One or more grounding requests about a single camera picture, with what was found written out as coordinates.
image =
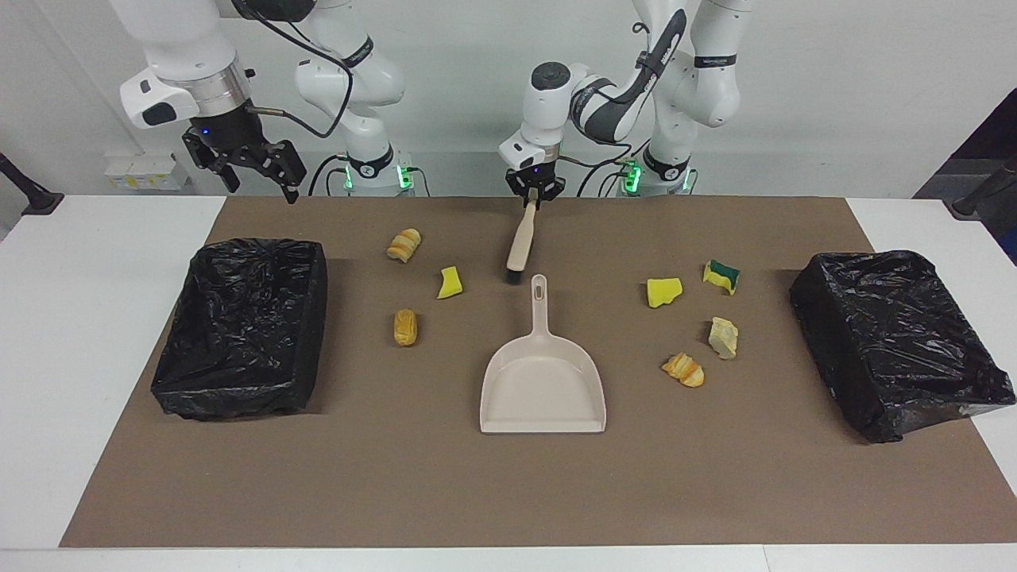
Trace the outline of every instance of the trash bag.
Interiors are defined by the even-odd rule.
[[[872,443],[1014,404],[1009,377],[915,252],[817,254],[790,294],[820,376]]]
[[[317,242],[236,238],[198,250],[152,382],[163,411],[213,420],[303,409],[327,284]]]

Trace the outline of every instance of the brown table surface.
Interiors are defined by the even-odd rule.
[[[320,241],[327,326],[305,413],[201,423],[148,393],[163,342],[111,437],[66,547],[440,547],[1003,542],[1017,500],[972,423],[866,445],[819,379],[787,301],[812,254],[871,249],[843,199],[558,199],[527,278],[551,331],[582,345],[607,401],[601,435],[483,436],[487,360],[530,330],[503,282],[516,199],[230,198],[208,241]],[[408,265],[383,250],[406,227]],[[741,269],[734,296],[703,263]],[[456,265],[466,291],[437,300]],[[648,278],[685,292],[657,309]],[[420,313],[412,348],[392,316]],[[706,343],[720,316],[738,357]],[[685,351],[706,384],[659,369]]]

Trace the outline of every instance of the dustpan handle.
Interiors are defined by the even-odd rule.
[[[533,333],[549,336],[547,328],[547,278],[543,274],[535,274],[530,281],[530,294],[533,298]]]

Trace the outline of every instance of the brush handle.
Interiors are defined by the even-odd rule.
[[[530,258],[530,245],[533,244],[533,218],[537,214],[537,202],[530,201],[523,213],[523,220],[516,229],[516,238],[508,250],[508,263],[505,268],[513,272],[526,270],[526,261]]]
[[[547,328],[547,278],[543,274],[533,276],[530,293],[533,297],[533,333],[550,336]]]

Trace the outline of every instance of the dustpan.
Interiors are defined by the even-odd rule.
[[[583,348],[550,333],[547,278],[530,286],[533,332],[494,353],[480,393],[483,433],[600,433],[607,424],[597,366]]]

